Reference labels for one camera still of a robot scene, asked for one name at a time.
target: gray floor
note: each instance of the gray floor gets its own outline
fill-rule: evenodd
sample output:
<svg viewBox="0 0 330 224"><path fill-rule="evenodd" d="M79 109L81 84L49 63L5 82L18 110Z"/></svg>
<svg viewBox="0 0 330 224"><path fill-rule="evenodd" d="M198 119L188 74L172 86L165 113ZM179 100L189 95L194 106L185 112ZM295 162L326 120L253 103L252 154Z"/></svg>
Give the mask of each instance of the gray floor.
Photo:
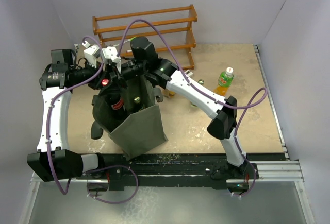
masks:
<svg viewBox="0 0 330 224"><path fill-rule="evenodd" d="M101 198L123 200L134 191L107 192ZM256 183L239 200L210 188L141 187L128 203L110 205L86 197L86 184L73 182L68 195L53 183L41 183L30 224L37 223L305 223L294 183Z"/></svg>

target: black mounting plate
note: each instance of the black mounting plate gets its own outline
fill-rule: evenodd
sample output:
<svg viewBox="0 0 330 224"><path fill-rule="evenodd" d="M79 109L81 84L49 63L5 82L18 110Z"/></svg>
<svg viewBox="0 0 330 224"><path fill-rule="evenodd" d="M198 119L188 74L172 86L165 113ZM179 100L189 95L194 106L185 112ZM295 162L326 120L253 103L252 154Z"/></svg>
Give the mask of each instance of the black mounting plate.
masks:
<svg viewBox="0 0 330 224"><path fill-rule="evenodd" d="M175 153L175 154L143 154L127 161L122 154L98 154L105 166L125 165L130 167L139 178L139 186L155 187L212 187L228 189L227 179L251 178L252 168L244 165L241 171L228 167L224 153ZM251 161L285 161L284 153L250 153ZM110 173L110 191L123 191L125 186L135 186L132 173L123 168L114 168ZM104 172L85 175L78 179L107 179Z"/></svg>

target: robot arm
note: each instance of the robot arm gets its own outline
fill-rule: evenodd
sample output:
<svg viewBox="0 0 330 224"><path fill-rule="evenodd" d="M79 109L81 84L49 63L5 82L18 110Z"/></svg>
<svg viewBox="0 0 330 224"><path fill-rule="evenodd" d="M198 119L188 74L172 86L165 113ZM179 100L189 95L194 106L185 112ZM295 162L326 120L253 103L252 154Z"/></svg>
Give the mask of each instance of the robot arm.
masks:
<svg viewBox="0 0 330 224"><path fill-rule="evenodd" d="M37 146L37 151L47 152L46 145L46 119L48 113L48 107L53 99L58 93L62 92L63 89L60 87L47 88L42 91L43 96L43 120L42 120L42 131L40 135L39 144ZM53 107L53 115L51 119L51 148L52 151L55 149L69 149L68 143L68 111L69 103L71 100L71 92L66 92L61 95L56 105Z"/></svg>
<svg viewBox="0 0 330 224"><path fill-rule="evenodd" d="M226 103L225 97L213 93L212 91L195 82L190 77L188 77L188 79L190 83L192 83L204 93L213 96L216 100L219 100L220 102ZM171 80L168 81L166 88L190 100L196 106L201 108L212 119L212 123L215 122L214 125L212 125L211 123L207 130L211 135L220 140L226 152L228 163L237 167L244 163L244 158L242 157L234 140L236 122L232 123L232 127L226 127L227 129L231 130L229 135L226 135L225 132L218 132L221 131L220 127L225 128L223 127L223 124L229 121L228 115L233 113L232 109L228 110L228 113L223 112L223 105L211 101L209 98L196 91L191 85L187 84L180 71L175 71L171 75ZM241 151L243 151L243 154L246 155L246 152L243 150L238 137L237 140Z"/></svg>

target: black base bracket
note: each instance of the black base bracket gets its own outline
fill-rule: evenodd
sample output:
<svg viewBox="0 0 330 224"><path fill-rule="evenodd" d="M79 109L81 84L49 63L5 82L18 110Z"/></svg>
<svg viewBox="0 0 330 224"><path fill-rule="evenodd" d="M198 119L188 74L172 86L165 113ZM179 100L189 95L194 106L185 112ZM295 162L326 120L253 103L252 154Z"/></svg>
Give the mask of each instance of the black base bracket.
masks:
<svg viewBox="0 0 330 224"><path fill-rule="evenodd" d="M69 179L83 174L83 160L81 155L63 149L52 151L52 161L57 178ZM48 162L47 152L37 152L27 155L27 164L45 182L53 181Z"/></svg>
<svg viewBox="0 0 330 224"><path fill-rule="evenodd" d="M226 154L143 154L127 161L122 154L100 154L106 166L125 165L130 167L138 176L139 186L154 187L211 187L213 189L229 189L243 191L246 185L243 183L229 183L227 179L253 178L253 170L256 178L259 178L258 167L254 168L244 163L241 167L234 167L227 163ZM248 154L252 161L285 161L283 153ZM132 173L123 168L113 168L108 171L110 183L101 183L101 188L109 188L110 191L123 191L125 186L135 186L135 178ZM78 179L107 179L104 173L97 175L85 175Z"/></svg>

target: bottle label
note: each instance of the bottle label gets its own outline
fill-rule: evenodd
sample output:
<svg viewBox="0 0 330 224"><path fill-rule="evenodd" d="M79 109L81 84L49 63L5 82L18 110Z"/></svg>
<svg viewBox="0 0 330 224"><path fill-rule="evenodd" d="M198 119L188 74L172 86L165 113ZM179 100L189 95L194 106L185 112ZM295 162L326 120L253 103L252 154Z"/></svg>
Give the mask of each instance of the bottle label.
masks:
<svg viewBox="0 0 330 224"><path fill-rule="evenodd" d="M124 105L124 101L123 101L122 98L120 98L120 100L119 100L116 104L111 105L111 107L112 107L114 110L118 110L118 109L120 109L123 105Z"/></svg>
<svg viewBox="0 0 330 224"><path fill-rule="evenodd" d="M227 82L227 81L226 81L225 79L223 79L222 77L219 77L219 80L221 81L222 84L226 84L226 82Z"/></svg>
<svg viewBox="0 0 330 224"><path fill-rule="evenodd" d="M225 75L221 74L218 80L218 84L221 87L228 88L232 83L234 77L228 78Z"/></svg>

